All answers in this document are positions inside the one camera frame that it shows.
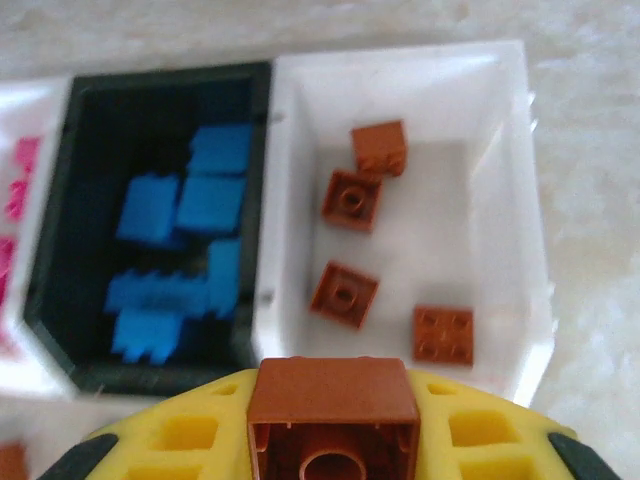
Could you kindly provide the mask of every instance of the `brown lego brick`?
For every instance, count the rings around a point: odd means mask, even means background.
[[[2,480],[27,480],[24,447],[19,443],[0,444],[0,478]]]
[[[247,423],[254,480],[414,478],[420,416],[398,359],[266,359]]]
[[[322,216],[334,225],[370,232],[381,193],[380,176],[335,170],[322,205]]]
[[[311,300],[311,311],[360,329],[378,290],[378,280],[329,262]]]
[[[473,312],[416,306],[413,312],[413,358],[473,365]]]
[[[407,141],[402,120],[351,130],[359,172],[402,175],[407,166]]]

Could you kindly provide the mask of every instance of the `marble surface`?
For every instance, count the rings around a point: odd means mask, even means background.
[[[637,1],[2,0],[0,78],[497,38],[525,41],[537,94],[538,174],[559,329],[534,408],[575,428],[623,478],[636,478]]]

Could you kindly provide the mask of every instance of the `white bin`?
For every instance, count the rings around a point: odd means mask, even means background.
[[[254,320],[259,358],[402,358],[529,405],[554,346],[529,90],[518,42],[305,54],[275,62]],[[350,130],[403,119],[406,171],[372,234],[328,226]],[[329,260],[380,278],[360,331],[309,303]],[[414,364],[416,304],[473,308],[473,368]]]

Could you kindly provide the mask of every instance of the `black bin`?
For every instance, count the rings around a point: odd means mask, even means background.
[[[24,318],[86,392],[167,396],[255,366],[250,336],[259,243],[269,63],[173,72],[78,77],[73,82]],[[233,322],[191,322],[162,366],[111,354],[115,316],[103,313],[112,277],[197,274],[206,244],[157,251],[115,231],[136,175],[186,175],[200,126],[251,123],[240,220],[239,300]]]

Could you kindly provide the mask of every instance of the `black rubber edge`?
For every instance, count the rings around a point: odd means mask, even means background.
[[[562,433],[548,438],[576,480],[622,480],[593,448]]]
[[[262,218],[262,186],[271,70],[271,62],[264,61],[166,72],[82,76],[74,79],[67,105],[67,116],[59,142],[55,170],[49,188],[50,197],[43,215],[23,318],[45,349],[81,391],[172,396],[238,370],[257,367],[257,360],[251,347],[251,330]],[[53,279],[47,278],[54,253],[49,246],[56,237],[57,219],[62,214],[62,202],[56,201],[59,199],[53,198],[53,195],[54,192],[61,192],[66,187],[84,92],[90,88],[100,88],[101,86],[109,89],[127,89],[149,84],[153,86],[175,85],[176,83],[181,85],[198,84],[210,80],[212,77],[216,80],[251,78],[253,87],[251,99],[253,133],[250,167],[247,171],[246,191],[248,194],[242,212],[240,288],[238,308],[231,336],[231,344],[236,347],[235,356],[240,368],[191,371],[190,369],[165,369],[140,365],[129,368],[128,365],[123,365],[125,368],[118,371],[120,368],[112,365],[78,365],[49,333],[46,325],[39,318],[38,312],[42,301],[43,287],[47,281],[53,281]]]
[[[79,443],[38,477],[38,480],[85,480],[116,443],[118,436],[113,433]]]

